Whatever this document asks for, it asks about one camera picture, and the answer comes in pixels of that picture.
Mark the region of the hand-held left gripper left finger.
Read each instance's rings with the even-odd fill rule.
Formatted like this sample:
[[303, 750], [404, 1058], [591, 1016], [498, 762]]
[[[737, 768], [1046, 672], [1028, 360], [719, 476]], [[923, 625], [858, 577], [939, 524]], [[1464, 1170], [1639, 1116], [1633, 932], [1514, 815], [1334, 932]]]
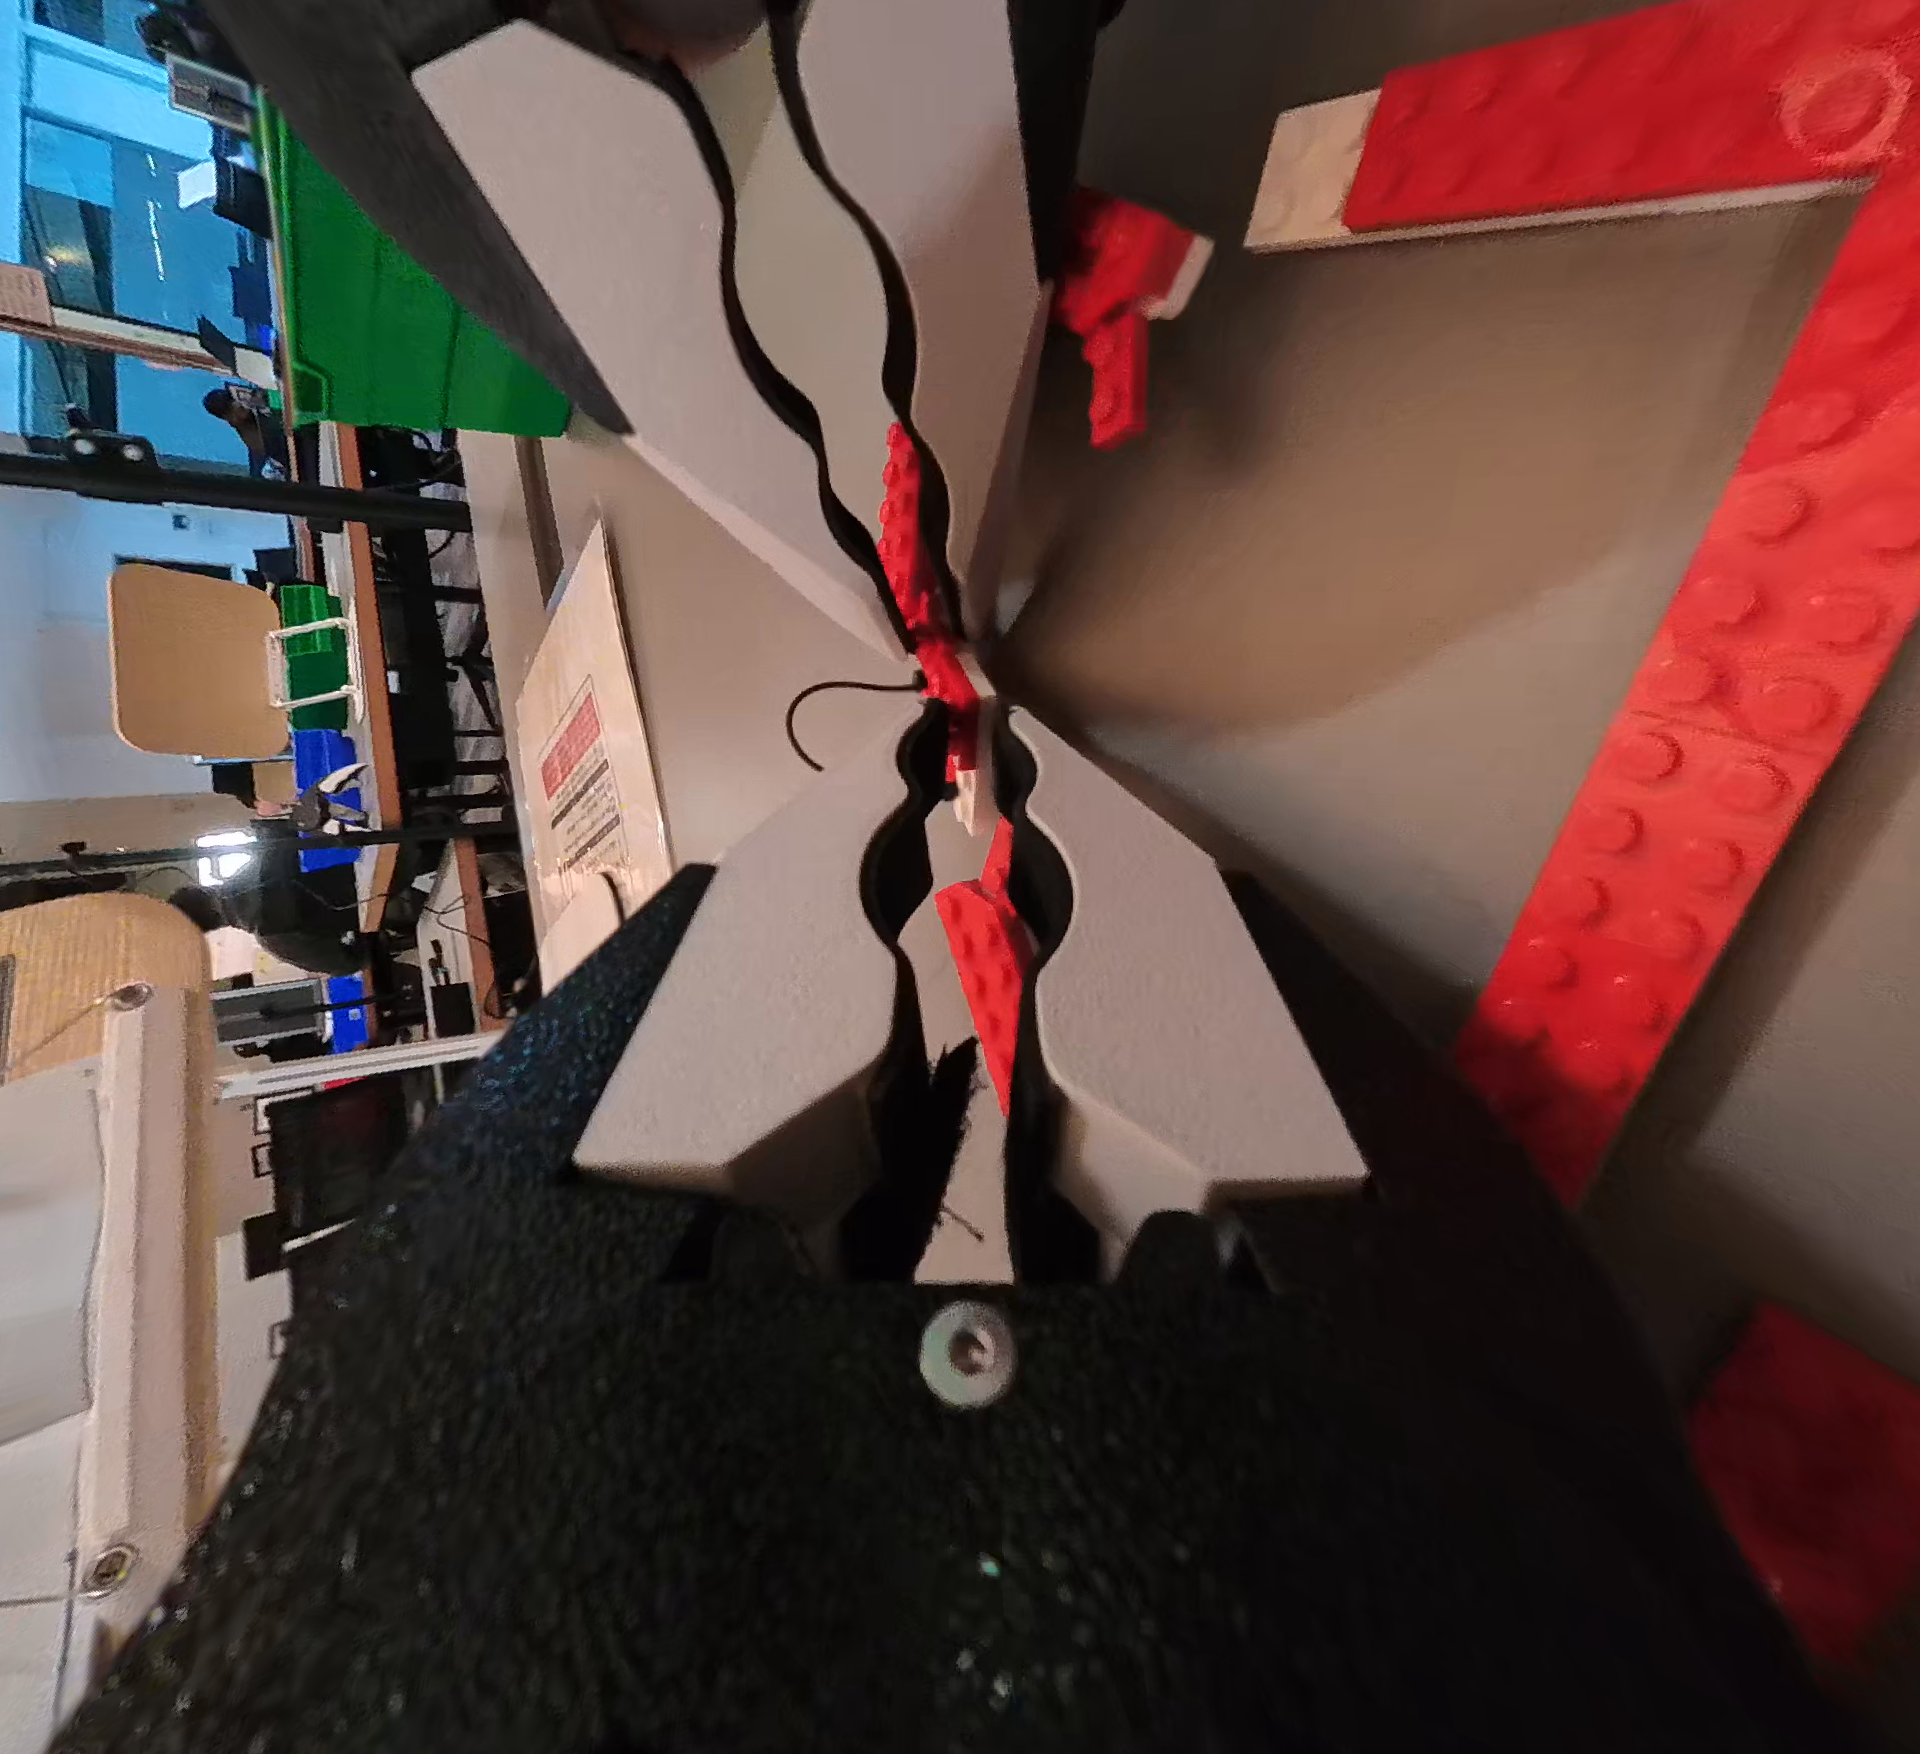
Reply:
[[900, 930], [932, 892], [948, 715], [900, 708], [716, 865], [577, 1146], [595, 1180], [851, 1207], [876, 1103], [925, 1061]]

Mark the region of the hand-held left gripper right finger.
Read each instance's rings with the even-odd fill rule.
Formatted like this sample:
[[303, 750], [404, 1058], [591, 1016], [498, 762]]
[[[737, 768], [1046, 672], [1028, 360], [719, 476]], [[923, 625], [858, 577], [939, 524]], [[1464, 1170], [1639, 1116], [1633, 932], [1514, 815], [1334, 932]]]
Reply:
[[1064, 876], [1029, 982], [1046, 1182], [1103, 1245], [1157, 1213], [1356, 1195], [1367, 1164], [1228, 879], [1031, 710], [1004, 719], [1017, 842]]

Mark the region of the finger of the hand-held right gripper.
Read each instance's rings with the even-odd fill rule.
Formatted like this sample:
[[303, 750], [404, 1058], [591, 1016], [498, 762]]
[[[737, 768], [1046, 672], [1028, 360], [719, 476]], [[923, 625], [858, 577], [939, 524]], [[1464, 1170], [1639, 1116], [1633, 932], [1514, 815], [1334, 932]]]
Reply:
[[514, 20], [413, 86], [615, 403], [626, 445], [876, 652], [910, 634], [819, 411], [737, 294], [737, 205], [682, 75]]
[[799, 0], [741, 184], [739, 295], [876, 524], [885, 434], [947, 492], [959, 620], [993, 620], [1033, 413], [1044, 290], [1006, 0]]

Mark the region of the small red white lego assembly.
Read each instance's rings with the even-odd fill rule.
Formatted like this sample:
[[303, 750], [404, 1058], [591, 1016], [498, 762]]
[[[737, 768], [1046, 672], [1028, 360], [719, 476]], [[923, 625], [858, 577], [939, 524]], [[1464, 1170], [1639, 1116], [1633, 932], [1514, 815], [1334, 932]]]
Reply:
[[1011, 905], [1011, 827], [995, 805], [986, 715], [993, 694], [945, 611], [934, 553], [921, 528], [925, 474], [912, 436], [900, 423], [887, 429], [883, 497], [876, 553], [887, 589], [900, 611], [925, 697], [947, 710], [947, 778], [965, 829], [988, 836], [977, 876], [950, 883], [936, 896], [963, 997], [979, 1042], [983, 1065], [1008, 1116], [1020, 1056], [1020, 1006], [1033, 959], [1033, 942]]

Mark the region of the small red lego piece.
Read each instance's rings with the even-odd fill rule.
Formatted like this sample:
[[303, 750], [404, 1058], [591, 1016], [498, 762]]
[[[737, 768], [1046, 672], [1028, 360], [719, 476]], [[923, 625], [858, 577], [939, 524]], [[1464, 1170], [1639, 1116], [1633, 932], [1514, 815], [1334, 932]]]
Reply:
[[1091, 187], [1069, 196], [1053, 322], [1080, 340], [1091, 375], [1093, 449], [1118, 449], [1147, 429], [1148, 328], [1186, 310], [1212, 256], [1206, 234], [1154, 207]]

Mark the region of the lego instruction booklet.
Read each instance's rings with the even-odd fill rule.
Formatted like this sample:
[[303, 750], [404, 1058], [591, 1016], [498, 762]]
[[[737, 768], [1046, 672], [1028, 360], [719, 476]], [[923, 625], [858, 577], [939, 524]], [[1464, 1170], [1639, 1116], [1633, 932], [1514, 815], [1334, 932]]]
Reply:
[[97, 1065], [2, 1092], [2, 1440], [88, 1406], [92, 1267], [105, 1222]]

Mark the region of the red lego plate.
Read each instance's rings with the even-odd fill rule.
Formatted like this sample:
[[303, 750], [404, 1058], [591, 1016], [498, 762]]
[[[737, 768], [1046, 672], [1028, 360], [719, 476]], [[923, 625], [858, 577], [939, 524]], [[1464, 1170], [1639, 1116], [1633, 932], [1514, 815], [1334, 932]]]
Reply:
[[1704, 1381], [1687, 1440], [1724, 1525], [1805, 1647], [1857, 1662], [1916, 1591], [1916, 1384], [1763, 1305]]

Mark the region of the green plastic bin stack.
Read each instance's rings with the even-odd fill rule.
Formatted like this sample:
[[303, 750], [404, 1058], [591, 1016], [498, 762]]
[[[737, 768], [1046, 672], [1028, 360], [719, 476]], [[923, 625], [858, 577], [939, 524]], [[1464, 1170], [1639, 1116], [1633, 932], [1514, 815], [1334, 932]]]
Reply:
[[402, 254], [267, 97], [254, 102], [252, 144], [272, 218], [279, 357], [301, 422], [566, 432], [566, 396]]

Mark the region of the laminated instruction sheet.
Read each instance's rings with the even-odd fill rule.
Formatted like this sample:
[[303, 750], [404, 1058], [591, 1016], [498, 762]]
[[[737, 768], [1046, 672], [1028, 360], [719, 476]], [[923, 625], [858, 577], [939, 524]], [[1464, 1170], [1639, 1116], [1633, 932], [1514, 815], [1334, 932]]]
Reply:
[[674, 872], [608, 522], [559, 582], [516, 690], [525, 858], [548, 942], [588, 948]]

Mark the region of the long wooden table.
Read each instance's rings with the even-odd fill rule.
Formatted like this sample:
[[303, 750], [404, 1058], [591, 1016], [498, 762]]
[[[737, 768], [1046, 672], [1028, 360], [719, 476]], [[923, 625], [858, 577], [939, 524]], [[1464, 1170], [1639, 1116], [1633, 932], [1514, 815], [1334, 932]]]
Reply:
[[[323, 485], [348, 499], [368, 497], [357, 432], [353, 427], [341, 427], [334, 422], [321, 422], [317, 443]], [[404, 816], [404, 802], [400, 802], [388, 652], [380, 625], [377, 564], [373, 562], [368, 526], [362, 519], [343, 524], [328, 539], [323, 566], [325, 586], [341, 596], [348, 614], [362, 685], [361, 710], [348, 730], [357, 757], [364, 764], [361, 775], [362, 811], [377, 833], [380, 829], [397, 829]]]

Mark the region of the black steel pole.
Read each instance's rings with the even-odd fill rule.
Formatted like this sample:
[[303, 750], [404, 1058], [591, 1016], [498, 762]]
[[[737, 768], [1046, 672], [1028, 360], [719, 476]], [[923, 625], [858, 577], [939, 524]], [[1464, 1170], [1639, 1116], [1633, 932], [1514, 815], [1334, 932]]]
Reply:
[[5, 449], [2, 485], [61, 492], [115, 504], [198, 506], [236, 513], [276, 513], [371, 531], [469, 533], [465, 504], [411, 492], [364, 492], [323, 483], [270, 481], [252, 474], [168, 467], [142, 441], [81, 440], [60, 452]]

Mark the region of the small blue bin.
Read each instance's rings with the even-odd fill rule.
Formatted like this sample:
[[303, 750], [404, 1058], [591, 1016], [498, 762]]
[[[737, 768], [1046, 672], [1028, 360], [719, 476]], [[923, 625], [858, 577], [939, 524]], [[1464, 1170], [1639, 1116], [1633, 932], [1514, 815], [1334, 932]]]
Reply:
[[371, 829], [368, 764], [348, 733], [294, 733], [296, 798], [290, 820], [301, 838], [341, 840]]

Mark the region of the small green bin white frame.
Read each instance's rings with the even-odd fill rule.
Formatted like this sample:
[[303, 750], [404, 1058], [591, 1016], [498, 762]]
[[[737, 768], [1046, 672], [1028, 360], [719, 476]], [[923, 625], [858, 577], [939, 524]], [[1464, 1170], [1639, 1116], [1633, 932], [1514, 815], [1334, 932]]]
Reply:
[[364, 712], [361, 656], [341, 596], [312, 582], [276, 587], [278, 629], [267, 634], [270, 705], [290, 732], [348, 732]]

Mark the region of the large red lego frame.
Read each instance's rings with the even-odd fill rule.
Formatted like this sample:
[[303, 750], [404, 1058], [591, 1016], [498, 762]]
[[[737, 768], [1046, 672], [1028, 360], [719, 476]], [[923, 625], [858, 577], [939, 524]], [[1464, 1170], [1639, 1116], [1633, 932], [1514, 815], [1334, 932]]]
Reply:
[[1916, 618], [1918, 0], [1678, 0], [1284, 110], [1246, 247], [1859, 194], [1457, 1040], [1583, 1198]]

